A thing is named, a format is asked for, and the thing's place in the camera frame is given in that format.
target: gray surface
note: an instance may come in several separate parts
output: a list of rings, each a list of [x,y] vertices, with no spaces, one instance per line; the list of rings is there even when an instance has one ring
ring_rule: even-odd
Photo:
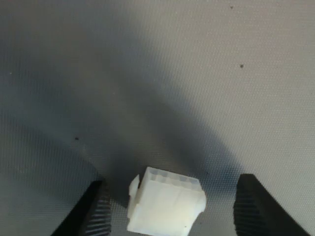
[[[190,235],[235,235],[240,173],[315,235],[314,1],[1,1],[0,236],[49,235],[106,177],[197,177]]]

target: white plastic connector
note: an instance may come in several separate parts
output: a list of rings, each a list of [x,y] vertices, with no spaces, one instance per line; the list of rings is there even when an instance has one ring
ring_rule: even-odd
[[[152,236],[187,236],[206,208],[199,180],[151,167],[140,188],[139,176],[129,187],[127,230]]]

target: textured gray background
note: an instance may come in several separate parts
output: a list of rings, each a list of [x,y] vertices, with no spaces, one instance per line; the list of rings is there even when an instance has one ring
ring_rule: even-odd
[[[314,154],[313,0],[0,1],[0,236],[48,236],[100,175],[135,235],[146,166],[201,180],[191,236],[235,235],[244,172],[315,235]]]

